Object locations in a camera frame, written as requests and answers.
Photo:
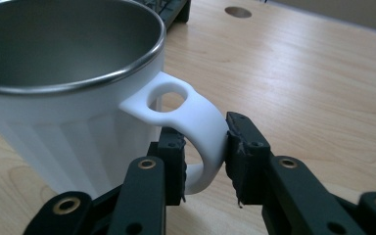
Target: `wood grain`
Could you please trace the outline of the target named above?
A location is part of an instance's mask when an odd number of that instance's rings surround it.
[[[247,19],[227,15],[240,6]],[[376,34],[259,1],[196,0],[168,31],[164,70],[223,114],[252,119],[275,155],[304,161],[352,202],[376,191]],[[167,109],[178,102],[164,99]],[[188,146],[189,162],[198,160]],[[54,192],[0,138],[0,234],[21,234]],[[239,209],[221,169],[204,192],[167,208],[168,234],[266,234],[261,207]]]

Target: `wooden table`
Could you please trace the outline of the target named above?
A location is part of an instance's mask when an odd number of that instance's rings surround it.
[[[228,6],[253,15],[238,19]],[[332,193],[376,191],[376,34],[251,0],[195,0],[168,31],[165,71],[222,113],[248,116],[275,155],[298,158]],[[165,98],[168,107],[175,99]],[[189,163],[197,161],[187,149]],[[0,137],[0,234],[21,234],[55,193]],[[237,205],[221,169],[167,208],[168,234],[266,234],[261,207]]]

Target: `wooden surface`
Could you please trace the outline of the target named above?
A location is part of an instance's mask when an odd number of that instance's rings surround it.
[[[252,12],[227,15],[228,6]],[[251,0],[195,0],[176,23],[164,70],[222,113],[252,119],[275,155],[298,158],[330,192],[356,203],[376,191],[376,34]],[[166,98],[172,108],[176,99]],[[189,163],[197,161],[192,148]],[[0,137],[0,234],[21,234],[54,192]],[[261,207],[239,209],[224,168],[167,208],[167,234],[266,234]]]

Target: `white mug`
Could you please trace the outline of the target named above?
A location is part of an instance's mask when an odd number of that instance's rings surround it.
[[[1,0],[0,135],[55,191],[95,198],[169,126],[203,160],[188,165],[185,193],[204,190],[228,127],[210,101],[162,72],[164,45],[162,20],[132,1]],[[168,92],[185,101],[161,113]]]

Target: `mug handle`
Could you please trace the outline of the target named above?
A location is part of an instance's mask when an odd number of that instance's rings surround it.
[[[157,98],[169,92],[185,99],[179,108],[167,113],[149,108]],[[224,161],[228,125],[221,112],[191,85],[160,71],[118,107],[151,125],[172,127],[193,143],[203,163],[187,165],[185,194],[199,193],[212,183]]]

